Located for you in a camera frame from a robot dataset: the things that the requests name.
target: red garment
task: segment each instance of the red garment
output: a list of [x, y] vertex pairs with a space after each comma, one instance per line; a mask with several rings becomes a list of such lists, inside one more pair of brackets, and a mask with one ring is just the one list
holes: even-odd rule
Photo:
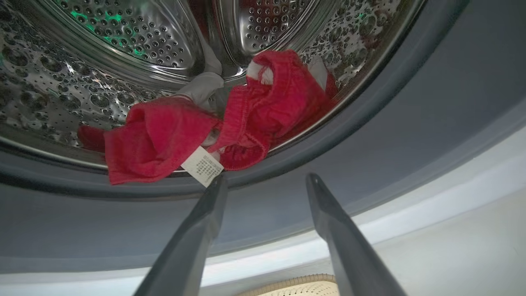
[[[224, 147], [220, 162], [231, 171], [262, 161], [275, 139], [319, 113], [329, 102], [294, 51], [265, 51], [253, 62], [263, 66], [258, 79], [247, 76], [247, 85], [232, 89], [219, 139], [208, 149], [213, 152]], [[269, 68], [274, 78], [266, 85], [261, 80]]]
[[134, 105], [126, 125], [78, 129], [85, 148], [105, 151], [110, 183], [155, 182], [177, 169], [220, 120], [185, 97]]
[[[337, 92], [331, 75], [325, 92], [294, 51], [266, 51], [253, 61], [262, 69], [230, 92], [224, 123], [186, 97], [166, 97], [134, 105], [126, 125], [109, 132], [81, 126], [78, 138], [85, 148], [105, 152], [114, 185], [168, 176], [214, 128], [219, 138], [208, 151], [220, 150], [227, 170], [248, 168], [263, 160], [273, 144], [323, 116]], [[272, 79], [264, 84], [269, 69]]]

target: white surface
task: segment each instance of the white surface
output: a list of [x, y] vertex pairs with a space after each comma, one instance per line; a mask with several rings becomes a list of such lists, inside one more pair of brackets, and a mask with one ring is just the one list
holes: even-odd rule
[[526, 295], [526, 190], [375, 246], [408, 295]]
[[319, 273], [334, 274], [332, 263], [329, 258], [234, 282], [201, 287], [199, 290], [199, 296], [233, 296], [264, 285], [281, 282], [286, 279]]
[[[524, 187], [526, 129], [518, 131], [479, 157], [437, 180], [353, 219], [369, 242], [377, 244], [472, 211]], [[462, 244], [460, 238], [454, 239]], [[495, 256], [496, 261], [507, 260], [507, 257], [500, 258], [500, 254], [505, 255], [497, 252], [488, 256]], [[315, 262], [326, 262], [328, 255], [324, 241], [314, 232], [310, 232], [257, 248], [209, 258], [201, 285], [225, 285], [240, 279], [300, 268]], [[380, 255], [384, 257], [383, 251], [380, 251]], [[394, 260], [393, 264], [390, 263], [390, 259], [386, 259], [386, 262], [395, 275], [405, 274], [399, 273], [398, 266], [403, 267], [403, 262], [397, 263]], [[466, 261], [463, 266], [468, 268], [469, 264]], [[73, 274], [0, 275], [0, 294], [131, 295], [147, 271], [148, 269], [134, 269]], [[404, 279], [404, 276], [399, 278], [405, 286]]]

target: white tag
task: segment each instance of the white tag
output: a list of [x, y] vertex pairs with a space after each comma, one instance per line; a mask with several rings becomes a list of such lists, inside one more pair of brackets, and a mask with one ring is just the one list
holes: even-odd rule
[[201, 146], [183, 162], [181, 167], [205, 187], [208, 187], [212, 180], [224, 169], [224, 167]]

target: washing machine drum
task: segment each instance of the washing machine drum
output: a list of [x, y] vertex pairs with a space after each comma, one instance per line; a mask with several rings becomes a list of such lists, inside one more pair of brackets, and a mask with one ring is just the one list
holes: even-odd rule
[[[337, 106], [272, 147], [272, 156], [351, 103], [398, 41], [416, 2], [5, 1], [0, 139], [26, 157], [106, 174], [104, 156], [83, 149], [78, 127], [121, 126], [134, 104], [174, 94], [191, 81], [205, 66], [201, 31], [223, 65], [225, 88], [209, 99], [219, 114], [263, 50], [291, 48], [304, 63], [321, 56], [335, 76]], [[183, 170], [171, 177], [189, 180]], [[242, 183], [254, 180], [247, 176]]]

